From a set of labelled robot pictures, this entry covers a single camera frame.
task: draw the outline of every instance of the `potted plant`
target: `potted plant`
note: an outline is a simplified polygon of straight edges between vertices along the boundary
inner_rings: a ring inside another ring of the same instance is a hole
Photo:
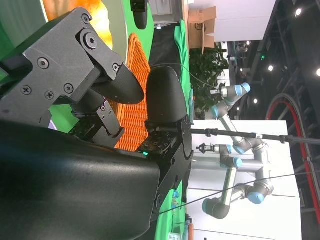
[[[216,43],[215,48],[205,48],[203,54],[200,48],[190,50],[190,73],[196,77],[190,76],[195,96],[194,108],[201,112],[208,112],[222,100],[221,97],[213,99],[210,90],[218,87],[218,76],[229,68],[224,52],[226,50],[222,49],[221,43]]]

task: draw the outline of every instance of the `green cloth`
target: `green cloth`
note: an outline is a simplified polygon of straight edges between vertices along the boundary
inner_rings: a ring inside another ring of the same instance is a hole
[[[1,22],[0,22],[0,60],[4,58],[7,54],[9,54],[14,49],[11,40],[9,39],[7,33],[5,32]],[[0,70],[0,82],[7,75]]]
[[[181,64],[181,86],[183,89],[186,108],[188,114],[190,113],[189,98],[191,91],[190,70],[189,70],[189,51],[187,46],[187,30],[185,21],[181,20],[180,26],[175,27],[174,40],[179,49]]]
[[[177,188],[180,196],[176,199],[178,206],[182,204],[182,191],[183,191],[183,183],[181,182],[179,187]],[[166,196],[161,208],[160,213],[172,209],[172,200],[174,196],[175,190],[170,190],[168,195]],[[177,208],[175,210],[166,212],[164,214],[160,214],[158,218],[158,223],[156,225],[155,231],[155,239],[154,240],[167,240],[169,237],[169,233],[174,232],[174,228],[180,228],[180,233],[183,235],[185,231],[185,226],[176,224],[176,223],[184,223],[186,220],[186,207]]]

